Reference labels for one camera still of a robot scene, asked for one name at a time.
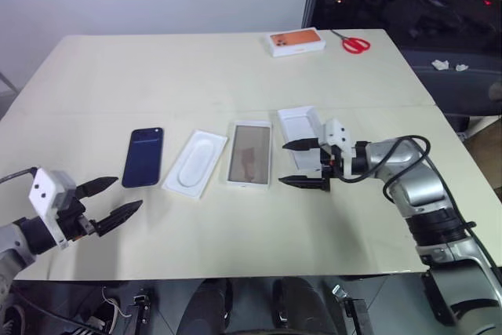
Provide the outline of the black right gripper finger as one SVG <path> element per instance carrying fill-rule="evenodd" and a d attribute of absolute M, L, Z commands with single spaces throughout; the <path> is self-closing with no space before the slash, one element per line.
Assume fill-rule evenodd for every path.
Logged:
<path fill-rule="evenodd" d="M 282 146 L 283 149 L 290 151 L 310 151 L 312 149 L 319 149 L 317 138 L 305 138 L 299 140 L 291 140 Z"/>
<path fill-rule="evenodd" d="M 330 192 L 329 179 L 325 177 L 308 177 L 306 175 L 291 175 L 278 179 L 281 183 L 300 189 L 321 190 Z"/>

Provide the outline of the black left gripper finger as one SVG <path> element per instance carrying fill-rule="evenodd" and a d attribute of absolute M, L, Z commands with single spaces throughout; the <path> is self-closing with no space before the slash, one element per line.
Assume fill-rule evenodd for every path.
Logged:
<path fill-rule="evenodd" d="M 124 224 L 143 204 L 142 200 L 129 202 L 110 212 L 103 220 L 94 221 L 93 228 L 102 237 Z"/>
<path fill-rule="evenodd" d="M 80 184 L 75 189 L 76 198 L 90 198 L 107 190 L 118 180 L 117 177 L 98 177 L 94 180 Z"/>

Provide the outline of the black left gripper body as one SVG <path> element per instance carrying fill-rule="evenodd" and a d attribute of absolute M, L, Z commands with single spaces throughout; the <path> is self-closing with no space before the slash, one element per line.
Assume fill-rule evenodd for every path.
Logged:
<path fill-rule="evenodd" d="M 86 211 L 81 200 L 87 198 L 85 192 L 76 192 L 66 209 L 57 212 L 57 223 L 68 241 L 76 241 L 83 236 L 96 232 L 94 221 L 84 216 Z"/>

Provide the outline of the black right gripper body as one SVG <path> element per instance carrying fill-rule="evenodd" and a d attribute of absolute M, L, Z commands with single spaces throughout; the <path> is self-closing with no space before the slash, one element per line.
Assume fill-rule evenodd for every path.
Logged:
<path fill-rule="evenodd" d="M 330 192 L 330 182 L 332 179 L 341 180 L 347 183 L 352 176 L 352 151 L 342 151 L 335 145 L 324 145 L 320 151 L 321 163 L 321 190 Z"/>

